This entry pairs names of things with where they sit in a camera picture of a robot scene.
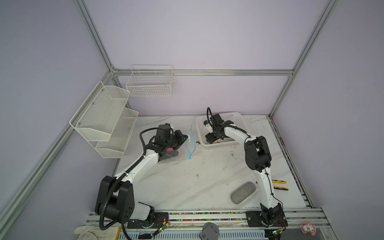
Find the clear zip bag blue zipper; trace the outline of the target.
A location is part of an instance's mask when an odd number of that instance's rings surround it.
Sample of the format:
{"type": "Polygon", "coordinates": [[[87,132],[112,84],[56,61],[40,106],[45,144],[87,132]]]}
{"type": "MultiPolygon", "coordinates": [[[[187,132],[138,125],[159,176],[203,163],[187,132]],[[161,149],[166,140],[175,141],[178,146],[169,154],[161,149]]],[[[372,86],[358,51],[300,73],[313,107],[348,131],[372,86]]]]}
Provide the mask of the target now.
{"type": "Polygon", "coordinates": [[[178,150],[175,150],[179,152],[179,155],[175,158],[167,158],[166,153],[162,158],[160,158],[160,163],[169,163],[172,161],[184,161],[192,159],[192,156],[197,149],[197,142],[194,136],[193,126],[191,126],[188,131],[183,132],[183,134],[187,135],[188,138],[178,150]]]}

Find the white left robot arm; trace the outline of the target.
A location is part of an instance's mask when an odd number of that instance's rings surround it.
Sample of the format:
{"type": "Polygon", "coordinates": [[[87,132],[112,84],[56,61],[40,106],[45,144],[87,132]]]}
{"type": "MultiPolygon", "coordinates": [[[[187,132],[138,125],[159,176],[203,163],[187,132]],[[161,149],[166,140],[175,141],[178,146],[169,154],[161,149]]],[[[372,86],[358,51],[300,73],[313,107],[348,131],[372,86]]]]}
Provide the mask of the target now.
{"type": "Polygon", "coordinates": [[[99,187],[95,213],[99,215],[99,229],[107,230],[114,224],[138,221],[150,227],[155,221],[155,208],[135,198],[135,185],[147,171],[178,150],[189,138],[171,124],[143,130],[139,134],[143,152],[129,167],[115,176],[106,176],[99,187]]]}

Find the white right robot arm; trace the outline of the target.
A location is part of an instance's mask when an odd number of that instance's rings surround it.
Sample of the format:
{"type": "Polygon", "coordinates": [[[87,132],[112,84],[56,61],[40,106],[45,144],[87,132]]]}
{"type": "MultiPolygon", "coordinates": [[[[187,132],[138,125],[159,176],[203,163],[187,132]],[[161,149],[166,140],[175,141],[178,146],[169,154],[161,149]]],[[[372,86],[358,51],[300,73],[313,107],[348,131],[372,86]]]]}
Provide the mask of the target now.
{"type": "Polygon", "coordinates": [[[209,133],[205,138],[209,144],[217,140],[231,138],[241,144],[245,152],[245,162],[248,168],[255,172],[257,184],[261,192],[261,213],[257,221],[264,227],[272,227],[277,224],[287,225],[284,214],[284,205],[276,195],[271,177],[272,155],[263,136],[254,136],[246,130],[237,127],[234,122],[224,121],[220,114],[212,114],[207,108],[207,119],[204,125],[209,133]]]}

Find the dark purple toy eggplant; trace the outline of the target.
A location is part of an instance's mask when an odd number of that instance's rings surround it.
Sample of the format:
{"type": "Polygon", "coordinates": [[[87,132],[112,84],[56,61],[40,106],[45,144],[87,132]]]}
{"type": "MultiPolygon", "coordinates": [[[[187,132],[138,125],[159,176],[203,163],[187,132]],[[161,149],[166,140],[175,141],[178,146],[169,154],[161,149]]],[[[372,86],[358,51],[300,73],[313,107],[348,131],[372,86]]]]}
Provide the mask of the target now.
{"type": "Polygon", "coordinates": [[[166,154],[166,157],[167,158],[175,158],[175,157],[177,157],[179,155],[179,152],[178,151],[171,151],[171,152],[168,152],[167,154],[166,154]]]}

